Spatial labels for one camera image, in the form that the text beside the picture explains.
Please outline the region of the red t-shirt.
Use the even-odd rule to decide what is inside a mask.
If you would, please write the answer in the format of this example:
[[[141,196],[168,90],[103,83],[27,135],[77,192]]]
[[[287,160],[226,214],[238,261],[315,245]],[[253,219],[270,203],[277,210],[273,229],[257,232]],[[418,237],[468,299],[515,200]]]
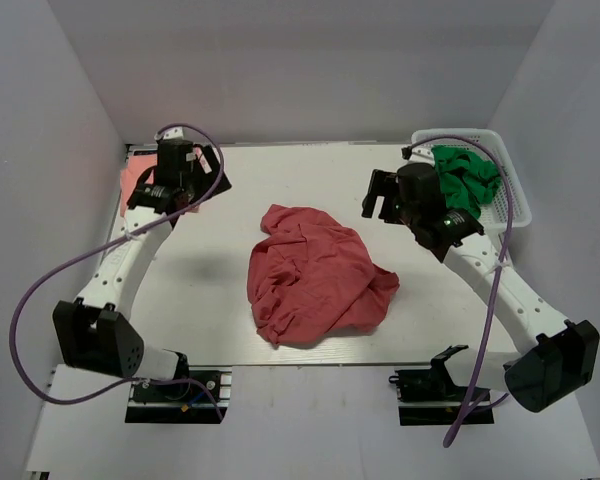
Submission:
[[[359,234],[322,210],[273,204],[266,239],[251,252],[246,293],[257,333],[274,346],[304,346],[340,331],[367,334],[400,287]]]

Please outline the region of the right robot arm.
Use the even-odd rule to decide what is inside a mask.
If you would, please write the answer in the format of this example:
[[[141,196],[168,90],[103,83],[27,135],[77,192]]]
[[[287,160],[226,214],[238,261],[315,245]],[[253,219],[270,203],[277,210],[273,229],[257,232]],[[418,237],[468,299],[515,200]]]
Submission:
[[[600,335],[587,320],[574,323],[542,300],[499,260],[484,227],[465,209],[449,209],[433,166],[410,162],[395,172],[374,170],[362,202],[365,218],[378,214],[404,225],[416,242],[453,271],[500,321],[516,350],[487,352],[475,386],[512,395],[538,413],[592,378]]]

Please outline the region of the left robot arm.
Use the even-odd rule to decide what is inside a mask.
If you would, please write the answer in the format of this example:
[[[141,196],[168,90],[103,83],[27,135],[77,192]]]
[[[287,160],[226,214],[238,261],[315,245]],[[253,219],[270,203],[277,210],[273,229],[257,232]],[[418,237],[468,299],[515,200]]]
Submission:
[[[60,301],[52,319],[65,364],[119,378],[157,380],[168,398],[191,387],[176,352],[147,344],[131,324],[138,289],[178,221],[167,216],[189,205],[197,159],[189,140],[162,140],[153,180],[138,179],[124,214],[120,244],[110,248],[74,301]]]

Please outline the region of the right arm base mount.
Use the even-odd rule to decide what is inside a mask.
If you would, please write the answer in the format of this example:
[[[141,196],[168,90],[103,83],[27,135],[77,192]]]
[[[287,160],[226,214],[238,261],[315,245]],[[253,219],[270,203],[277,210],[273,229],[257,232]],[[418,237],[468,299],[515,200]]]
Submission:
[[[388,383],[395,389],[399,424],[403,427],[451,426],[466,395],[465,385],[456,385],[445,363],[467,350],[467,345],[449,346],[428,364],[397,367]]]

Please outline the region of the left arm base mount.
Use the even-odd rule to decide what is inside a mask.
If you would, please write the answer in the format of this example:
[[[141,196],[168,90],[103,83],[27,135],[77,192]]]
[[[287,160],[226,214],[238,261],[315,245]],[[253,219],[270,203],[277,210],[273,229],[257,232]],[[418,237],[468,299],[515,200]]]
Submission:
[[[133,384],[126,408],[128,424],[219,425],[227,413],[231,367],[192,368],[191,378],[203,385]]]

